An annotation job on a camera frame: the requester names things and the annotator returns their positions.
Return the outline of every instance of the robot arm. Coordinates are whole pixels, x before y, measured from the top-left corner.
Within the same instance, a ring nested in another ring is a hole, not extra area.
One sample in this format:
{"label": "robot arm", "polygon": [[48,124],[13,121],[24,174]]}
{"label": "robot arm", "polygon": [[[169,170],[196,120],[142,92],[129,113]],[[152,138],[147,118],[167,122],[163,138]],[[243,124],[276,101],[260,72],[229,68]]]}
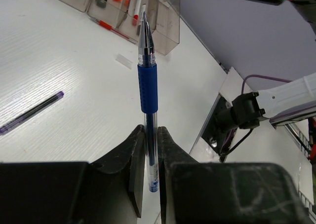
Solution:
{"label": "robot arm", "polygon": [[263,116],[277,114],[316,100],[316,73],[268,90],[258,91],[258,106],[265,110]]}
{"label": "robot arm", "polygon": [[232,129],[253,129],[259,122],[316,100],[316,73],[268,90],[242,94],[231,108],[216,114],[217,133]]}

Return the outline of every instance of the red pen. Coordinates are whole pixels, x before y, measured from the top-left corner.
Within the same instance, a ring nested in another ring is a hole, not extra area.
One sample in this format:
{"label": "red pen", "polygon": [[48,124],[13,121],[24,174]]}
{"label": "red pen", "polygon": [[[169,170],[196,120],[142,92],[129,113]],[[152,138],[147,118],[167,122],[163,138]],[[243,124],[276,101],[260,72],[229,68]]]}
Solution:
{"label": "red pen", "polygon": [[139,9],[140,9],[141,3],[142,3],[142,0],[137,0],[137,1],[136,1],[135,12],[134,12],[134,17],[133,17],[133,22],[132,22],[132,24],[133,24],[134,26],[137,25],[138,14],[139,14]]}
{"label": "red pen", "polygon": [[92,20],[93,22],[99,24],[101,27],[103,27],[103,28],[105,28],[105,29],[107,29],[107,30],[109,30],[109,31],[112,31],[112,32],[114,32],[115,34],[119,35],[120,37],[122,37],[122,38],[128,40],[129,42],[131,42],[131,43],[133,43],[133,44],[136,44],[136,42],[135,42],[133,39],[129,38],[127,35],[125,35],[125,34],[123,34],[123,33],[120,33],[118,30],[116,30],[116,29],[113,28],[111,25],[107,24],[106,22],[103,22],[103,21],[101,21],[101,20],[99,20],[99,19],[97,19],[97,18],[91,18],[91,20]]}

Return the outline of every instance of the blue rubber grip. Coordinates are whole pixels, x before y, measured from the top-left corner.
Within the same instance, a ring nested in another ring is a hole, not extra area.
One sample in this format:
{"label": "blue rubber grip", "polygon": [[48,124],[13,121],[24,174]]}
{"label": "blue rubber grip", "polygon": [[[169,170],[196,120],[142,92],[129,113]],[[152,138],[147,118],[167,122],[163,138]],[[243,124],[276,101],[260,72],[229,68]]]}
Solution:
{"label": "blue rubber grip", "polygon": [[138,65],[138,81],[142,112],[156,113],[158,111],[157,64],[151,68]]}

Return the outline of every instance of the purple pen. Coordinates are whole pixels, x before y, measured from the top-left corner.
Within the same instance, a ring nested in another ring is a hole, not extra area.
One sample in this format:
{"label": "purple pen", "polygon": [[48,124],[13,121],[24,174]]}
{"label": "purple pen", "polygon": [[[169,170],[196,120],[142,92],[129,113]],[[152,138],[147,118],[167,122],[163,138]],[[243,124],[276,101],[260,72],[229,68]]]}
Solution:
{"label": "purple pen", "polygon": [[21,123],[25,122],[29,118],[33,117],[40,111],[44,110],[48,106],[52,105],[59,99],[63,98],[64,93],[62,91],[56,93],[55,95],[51,96],[50,98],[46,99],[42,103],[38,104],[37,106],[29,109],[27,112],[19,115],[15,119],[11,120],[10,122],[6,123],[5,125],[0,127],[0,135],[6,134],[7,132],[11,131],[12,129],[19,126]]}

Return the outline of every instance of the white surface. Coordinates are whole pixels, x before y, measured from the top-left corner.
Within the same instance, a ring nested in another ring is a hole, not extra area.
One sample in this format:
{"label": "white surface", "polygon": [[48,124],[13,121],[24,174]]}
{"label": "white surface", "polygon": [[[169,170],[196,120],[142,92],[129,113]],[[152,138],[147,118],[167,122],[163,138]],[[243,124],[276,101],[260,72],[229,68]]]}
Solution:
{"label": "white surface", "polygon": [[260,90],[257,102],[264,108],[266,118],[316,100],[316,73],[283,84],[279,87]]}
{"label": "white surface", "polygon": [[[137,46],[58,0],[0,0],[0,124],[51,94],[63,99],[0,137],[0,161],[94,161],[139,123]],[[133,62],[115,61],[120,53]],[[181,22],[181,43],[158,64],[158,125],[189,152],[226,74]],[[154,223],[159,194],[144,180],[143,214]]]}
{"label": "white surface", "polygon": [[[240,95],[242,78],[231,69],[220,90],[226,100],[232,101]],[[238,129],[233,139],[235,145],[248,130]],[[292,176],[296,187],[313,202],[312,166],[301,153],[286,129],[279,127],[275,130],[266,120],[260,122],[252,134],[240,144],[226,162],[271,162],[281,165]]]}

